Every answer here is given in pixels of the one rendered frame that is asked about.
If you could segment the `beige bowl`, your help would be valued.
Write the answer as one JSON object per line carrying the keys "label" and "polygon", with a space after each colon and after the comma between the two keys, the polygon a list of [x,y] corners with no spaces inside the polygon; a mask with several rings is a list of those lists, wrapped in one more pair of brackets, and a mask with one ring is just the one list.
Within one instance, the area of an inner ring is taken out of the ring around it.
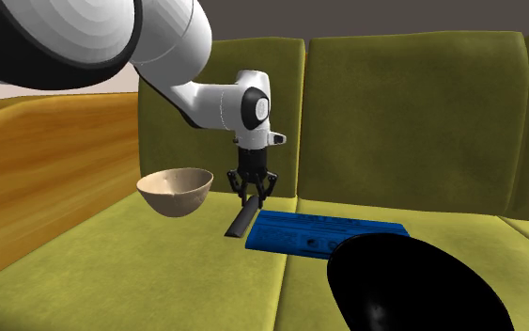
{"label": "beige bowl", "polygon": [[213,179],[205,169],[172,168],[146,175],[137,182],[136,189],[158,214],[182,217],[203,204]]}

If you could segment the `black bowl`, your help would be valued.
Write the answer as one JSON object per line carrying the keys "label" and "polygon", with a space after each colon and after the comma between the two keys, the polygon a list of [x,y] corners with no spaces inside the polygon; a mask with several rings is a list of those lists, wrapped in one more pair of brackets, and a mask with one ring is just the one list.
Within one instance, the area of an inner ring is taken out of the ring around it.
{"label": "black bowl", "polygon": [[331,254],[327,277],[350,331],[515,331],[481,276],[412,237],[349,238]]}

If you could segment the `olive green sofa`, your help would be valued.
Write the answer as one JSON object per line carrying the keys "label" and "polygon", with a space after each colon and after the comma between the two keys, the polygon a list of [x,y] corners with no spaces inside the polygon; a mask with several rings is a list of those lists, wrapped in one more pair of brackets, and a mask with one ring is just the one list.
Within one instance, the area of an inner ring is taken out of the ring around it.
{"label": "olive green sofa", "polygon": [[[279,180],[266,208],[396,222],[483,277],[529,331],[529,36],[217,41],[201,73],[265,71]],[[349,331],[324,260],[225,236],[233,135],[134,93],[0,100],[0,331]],[[148,174],[214,176],[182,217]]]}

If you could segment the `dark grey remote control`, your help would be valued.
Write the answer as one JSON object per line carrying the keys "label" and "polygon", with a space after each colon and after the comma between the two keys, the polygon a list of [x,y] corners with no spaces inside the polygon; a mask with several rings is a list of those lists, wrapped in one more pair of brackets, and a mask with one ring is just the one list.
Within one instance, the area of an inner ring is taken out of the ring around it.
{"label": "dark grey remote control", "polygon": [[227,229],[225,236],[231,238],[241,238],[251,224],[255,214],[259,210],[258,196],[251,196],[245,205],[238,212],[237,216]]}

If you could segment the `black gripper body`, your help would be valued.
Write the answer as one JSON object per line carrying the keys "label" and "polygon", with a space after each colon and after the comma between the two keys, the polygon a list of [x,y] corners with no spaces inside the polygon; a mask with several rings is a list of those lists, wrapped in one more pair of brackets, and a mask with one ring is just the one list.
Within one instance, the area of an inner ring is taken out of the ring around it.
{"label": "black gripper body", "polygon": [[250,183],[263,182],[268,174],[267,149],[238,148],[238,174]]}

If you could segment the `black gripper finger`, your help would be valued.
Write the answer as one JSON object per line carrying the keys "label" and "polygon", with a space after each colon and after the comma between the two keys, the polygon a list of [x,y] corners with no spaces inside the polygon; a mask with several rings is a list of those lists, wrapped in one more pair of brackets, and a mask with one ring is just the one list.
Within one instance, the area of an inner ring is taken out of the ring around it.
{"label": "black gripper finger", "polygon": [[258,206],[262,207],[267,197],[272,194],[278,175],[268,171],[266,175],[256,174],[255,186],[257,188]]}
{"label": "black gripper finger", "polygon": [[241,205],[244,206],[247,201],[247,181],[242,175],[238,174],[236,169],[229,170],[227,172],[227,178],[232,191],[238,195],[241,199]]}

